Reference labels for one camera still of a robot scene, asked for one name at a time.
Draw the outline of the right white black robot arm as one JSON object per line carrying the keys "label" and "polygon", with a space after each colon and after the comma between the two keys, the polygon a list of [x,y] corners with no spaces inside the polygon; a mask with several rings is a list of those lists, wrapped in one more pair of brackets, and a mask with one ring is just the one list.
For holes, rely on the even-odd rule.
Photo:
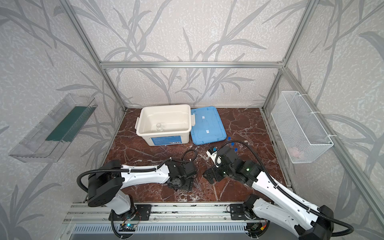
{"label": "right white black robot arm", "polygon": [[210,184],[231,178],[272,200],[270,204],[258,196],[249,196],[243,203],[247,218],[270,221],[300,240],[329,240],[354,232],[352,225],[334,219],[334,212],[327,206],[318,207],[277,182],[257,153],[251,152],[256,161],[242,160],[234,149],[227,146],[209,148],[207,155],[215,165],[203,174]]}

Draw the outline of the blue plastic bin lid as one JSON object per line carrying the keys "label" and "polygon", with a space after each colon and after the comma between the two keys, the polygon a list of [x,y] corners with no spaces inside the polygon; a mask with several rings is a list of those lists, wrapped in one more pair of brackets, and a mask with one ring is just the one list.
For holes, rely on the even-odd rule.
{"label": "blue plastic bin lid", "polygon": [[223,141],[227,134],[215,107],[192,109],[195,125],[191,130],[191,137],[195,145],[205,145]]}

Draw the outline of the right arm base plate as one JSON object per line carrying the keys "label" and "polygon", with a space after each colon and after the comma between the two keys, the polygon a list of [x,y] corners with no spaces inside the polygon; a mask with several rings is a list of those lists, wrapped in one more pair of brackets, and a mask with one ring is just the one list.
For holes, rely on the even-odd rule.
{"label": "right arm base plate", "polygon": [[231,220],[254,220],[257,216],[254,212],[244,204],[230,204],[227,207],[227,212],[231,215]]}

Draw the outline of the white plastic storage bin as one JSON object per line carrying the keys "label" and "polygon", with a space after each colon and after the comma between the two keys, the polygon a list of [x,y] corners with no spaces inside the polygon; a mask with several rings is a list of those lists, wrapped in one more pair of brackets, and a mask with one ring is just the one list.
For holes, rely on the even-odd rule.
{"label": "white plastic storage bin", "polygon": [[[157,131],[157,123],[163,125],[162,132]],[[189,143],[194,125],[195,117],[189,105],[154,106],[141,110],[135,129],[136,134],[153,147]]]}

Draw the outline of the clear small plastic beaker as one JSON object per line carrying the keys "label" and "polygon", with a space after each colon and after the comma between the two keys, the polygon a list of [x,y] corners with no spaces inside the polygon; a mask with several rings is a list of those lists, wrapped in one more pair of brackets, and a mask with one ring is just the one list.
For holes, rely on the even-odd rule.
{"label": "clear small plastic beaker", "polygon": [[161,123],[157,123],[156,127],[158,132],[162,132],[164,130],[164,127]]}

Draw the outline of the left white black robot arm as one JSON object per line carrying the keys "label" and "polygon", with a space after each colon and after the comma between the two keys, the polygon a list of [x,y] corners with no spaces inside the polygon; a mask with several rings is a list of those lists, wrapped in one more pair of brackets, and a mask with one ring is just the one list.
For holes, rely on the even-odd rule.
{"label": "left white black robot arm", "polygon": [[154,166],[122,165],[119,160],[108,162],[96,170],[77,177],[78,186],[88,194],[88,206],[107,206],[116,215],[136,212],[133,200],[122,189],[144,184],[165,184],[175,191],[190,191],[198,170],[194,162],[171,158]]}

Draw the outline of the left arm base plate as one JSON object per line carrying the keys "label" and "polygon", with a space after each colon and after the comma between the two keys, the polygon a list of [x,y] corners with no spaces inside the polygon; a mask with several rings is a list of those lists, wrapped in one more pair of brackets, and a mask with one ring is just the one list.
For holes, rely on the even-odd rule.
{"label": "left arm base plate", "polygon": [[135,205],[134,211],[128,211],[127,213],[117,215],[110,213],[108,220],[110,221],[148,221],[151,215],[152,205],[138,204]]}

